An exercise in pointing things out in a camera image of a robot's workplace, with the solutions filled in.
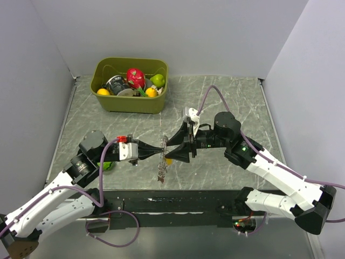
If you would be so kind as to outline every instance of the yellow tag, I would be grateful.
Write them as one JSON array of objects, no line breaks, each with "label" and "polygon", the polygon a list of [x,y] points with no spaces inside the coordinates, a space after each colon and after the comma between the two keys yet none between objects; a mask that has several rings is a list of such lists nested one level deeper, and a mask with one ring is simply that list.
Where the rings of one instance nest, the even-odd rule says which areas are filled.
[{"label": "yellow tag", "polygon": [[170,166],[173,163],[173,160],[170,158],[166,158],[165,160],[166,160],[168,166]]}]

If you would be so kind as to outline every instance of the red clip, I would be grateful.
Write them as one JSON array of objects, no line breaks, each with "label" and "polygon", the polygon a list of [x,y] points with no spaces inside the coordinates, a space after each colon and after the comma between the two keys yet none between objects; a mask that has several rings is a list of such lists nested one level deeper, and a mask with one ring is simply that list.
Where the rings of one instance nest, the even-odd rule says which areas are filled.
[{"label": "red clip", "polygon": [[127,142],[127,137],[126,136],[118,136],[117,138],[119,139],[118,142],[124,142],[124,143]]}]

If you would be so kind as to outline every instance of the chain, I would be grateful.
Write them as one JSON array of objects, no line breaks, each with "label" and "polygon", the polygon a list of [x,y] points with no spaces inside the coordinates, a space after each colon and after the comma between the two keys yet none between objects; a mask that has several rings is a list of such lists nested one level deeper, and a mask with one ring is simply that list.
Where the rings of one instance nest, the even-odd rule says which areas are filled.
[{"label": "chain", "polygon": [[165,155],[167,154],[167,141],[168,137],[163,136],[162,142],[160,143],[160,147],[164,149],[163,153],[160,153],[160,163],[158,164],[158,181],[161,183],[164,183],[165,174],[168,172],[168,164],[165,159]]}]

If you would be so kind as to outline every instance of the table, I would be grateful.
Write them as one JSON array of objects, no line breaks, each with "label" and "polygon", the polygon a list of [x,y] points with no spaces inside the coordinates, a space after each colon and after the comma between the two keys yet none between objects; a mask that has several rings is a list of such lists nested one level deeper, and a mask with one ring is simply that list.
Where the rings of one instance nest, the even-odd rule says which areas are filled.
[{"label": "table", "polygon": [[[134,138],[159,146],[164,135],[173,136],[181,126],[182,109],[186,106],[198,108],[206,89],[212,84],[222,92],[231,112],[242,123],[244,133],[281,161],[277,137],[257,78],[171,77],[165,107],[160,114],[103,110],[90,92],[91,79],[91,76],[83,76],[75,82],[74,97],[47,182],[51,182],[77,153],[79,142],[91,130],[101,130],[108,140],[132,133]],[[201,113],[201,123],[213,126],[214,116],[224,110],[220,97],[211,90]],[[261,190],[276,189],[259,176],[230,164],[222,148],[200,150],[190,163],[174,161],[168,167],[164,184],[157,181],[158,162],[159,157],[155,155],[139,161],[137,167],[127,162],[117,163],[114,169],[105,173],[104,189],[240,190],[244,186]],[[97,186],[97,180],[89,185]]]}]

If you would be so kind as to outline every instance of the plastic storage container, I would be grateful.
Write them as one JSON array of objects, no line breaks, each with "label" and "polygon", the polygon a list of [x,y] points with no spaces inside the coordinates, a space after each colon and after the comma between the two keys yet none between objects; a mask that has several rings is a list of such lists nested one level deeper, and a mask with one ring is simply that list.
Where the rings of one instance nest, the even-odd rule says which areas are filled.
[{"label": "plastic storage container", "polygon": [[[155,74],[162,74],[165,77],[163,92],[157,97],[126,97],[126,96],[102,96],[97,94],[111,77],[122,75],[126,78],[128,69],[136,68],[141,70],[146,78]],[[103,59],[98,63],[91,81],[91,92],[97,97],[102,108],[108,112],[137,112],[137,113],[159,113],[164,108],[165,95],[168,90],[168,66],[165,62],[157,59],[143,58],[115,58]]]}]

